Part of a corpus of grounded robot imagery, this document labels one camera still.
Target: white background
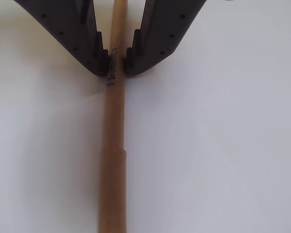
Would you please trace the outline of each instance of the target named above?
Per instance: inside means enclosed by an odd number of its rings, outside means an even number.
[[[291,233],[291,0],[208,0],[126,88],[128,233]],[[0,0],[0,233],[97,232],[104,90]]]

